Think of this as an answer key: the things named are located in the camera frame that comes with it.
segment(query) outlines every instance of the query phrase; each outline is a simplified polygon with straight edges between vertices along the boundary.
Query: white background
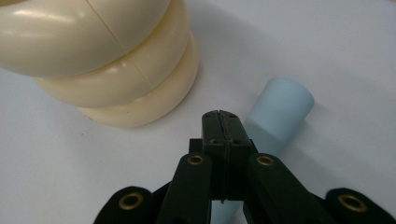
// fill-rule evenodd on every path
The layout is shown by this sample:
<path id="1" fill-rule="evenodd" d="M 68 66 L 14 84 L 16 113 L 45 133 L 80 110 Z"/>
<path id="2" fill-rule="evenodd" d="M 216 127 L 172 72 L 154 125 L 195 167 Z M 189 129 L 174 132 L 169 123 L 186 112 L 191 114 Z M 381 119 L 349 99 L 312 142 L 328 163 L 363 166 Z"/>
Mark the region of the white background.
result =
<path id="1" fill-rule="evenodd" d="M 355 189 L 396 217 L 396 3 L 188 4 L 199 74 L 185 100 L 149 125 L 95 123 L 31 78 L 0 70 L 0 223 L 93 223 L 117 190 L 154 191 L 200 137 L 205 112 L 244 120 L 271 77 L 291 77 L 316 99 L 281 160 L 320 197 Z M 224 209 L 215 206 L 225 221 L 213 223 L 243 223 Z"/>

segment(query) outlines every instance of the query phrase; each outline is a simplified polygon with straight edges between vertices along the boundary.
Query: light blue cylinder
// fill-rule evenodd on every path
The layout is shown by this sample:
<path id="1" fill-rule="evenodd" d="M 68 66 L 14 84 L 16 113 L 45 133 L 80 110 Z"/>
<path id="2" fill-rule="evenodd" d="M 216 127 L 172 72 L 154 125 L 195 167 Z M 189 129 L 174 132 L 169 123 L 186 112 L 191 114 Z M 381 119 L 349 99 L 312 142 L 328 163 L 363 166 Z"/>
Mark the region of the light blue cylinder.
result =
<path id="1" fill-rule="evenodd" d="M 297 132 L 314 102 L 300 83 L 272 78 L 245 121 L 247 135 L 261 153 L 276 156 Z"/>

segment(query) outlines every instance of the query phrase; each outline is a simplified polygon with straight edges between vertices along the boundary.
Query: brass insert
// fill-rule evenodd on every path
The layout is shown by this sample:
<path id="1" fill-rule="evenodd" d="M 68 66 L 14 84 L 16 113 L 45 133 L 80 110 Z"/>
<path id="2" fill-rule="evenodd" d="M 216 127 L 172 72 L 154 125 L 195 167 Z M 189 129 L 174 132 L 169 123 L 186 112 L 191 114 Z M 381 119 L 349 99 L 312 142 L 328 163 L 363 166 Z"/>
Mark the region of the brass insert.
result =
<path id="1" fill-rule="evenodd" d="M 188 162 L 191 165 L 199 165 L 204 163 L 204 158 L 202 156 L 190 156 Z"/>
<path id="2" fill-rule="evenodd" d="M 364 201 L 351 194 L 341 194 L 338 196 L 338 201 L 347 209 L 363 213 L 367 211 L 367 205 Z"/>
<path id="3" fill-rule="evenodd" d="M 257 162 L 261 165 L 271 166 L 274 165 L 274 160 L 268 156 L 260 156 L 257 158 Z"/>
<path id="4" fill-rule="evenodd" d="M 119 207 L 123 210 L 136 209 L 143 202 L 143 195 L 139 192 L 125 194 L 119 201 Z"/>

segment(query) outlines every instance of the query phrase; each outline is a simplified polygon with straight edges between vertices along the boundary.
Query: cream stacked object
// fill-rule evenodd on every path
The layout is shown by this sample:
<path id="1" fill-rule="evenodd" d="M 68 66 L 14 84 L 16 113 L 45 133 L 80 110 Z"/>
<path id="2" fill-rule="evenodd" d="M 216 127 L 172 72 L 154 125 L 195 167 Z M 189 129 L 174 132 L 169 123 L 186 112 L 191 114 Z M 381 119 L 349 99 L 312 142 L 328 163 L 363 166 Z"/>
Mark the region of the cream stacked object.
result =
<path id="1" fill-rule="evenodd" d="M 10 0 L 0 21 L 1 67 L 111 126 L 163 116 L 198 70 L 184 0 Z"/>

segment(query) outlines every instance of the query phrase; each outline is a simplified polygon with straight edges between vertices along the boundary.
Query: cream plastic object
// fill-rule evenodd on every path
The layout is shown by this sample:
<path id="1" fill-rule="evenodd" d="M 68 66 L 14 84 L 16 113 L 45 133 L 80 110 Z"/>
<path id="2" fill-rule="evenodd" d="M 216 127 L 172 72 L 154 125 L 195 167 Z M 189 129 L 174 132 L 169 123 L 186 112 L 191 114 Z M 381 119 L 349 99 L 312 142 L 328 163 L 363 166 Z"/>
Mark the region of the cream plastic object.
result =
<path id="1" fill-rule="evenodd" d="M 195 79 L 198 62 L 198 49 L 191 38 L 172 74 L 153 91 L 126 105 L 80 108 L 80 111 L 110 126 L 134 127 L 152 122 L 172 110 L 185 97 Z"/>
<path id="2" fill-rule="evenodd" d="M 127 56 L 87 74 L 36 81 L 70 105 L 126 104 L 154 89 L 172 72 L 187 46 L 189 24 L 184 1 L 173 0 L 157 28 Z"/>
<path id="3" fill-rule="evenodd" d="M 125 50 L 129 51 L 153 30 L 170 0 L 88 0 L 88 2 Z"/>
<path id="4" fill-rule="evenodd" d="M 155 28 L 168 2 L 92 1 L 98 11 L 84 0 L 1 4 L 0 67 L 32 77 L 66 77 L 91 72 L 126 53 L 119 41 L 130 48 L 142 41 Z M 132 10 L 134 14 L 128 17 L 125 10 Z M 118 11 L 120 18 L 127 21 L 109 18 Z M 142 29 L 126 31 L 129 24 L 131 29 Z M 136 38 L 126 41 L 132 32 Z"/>

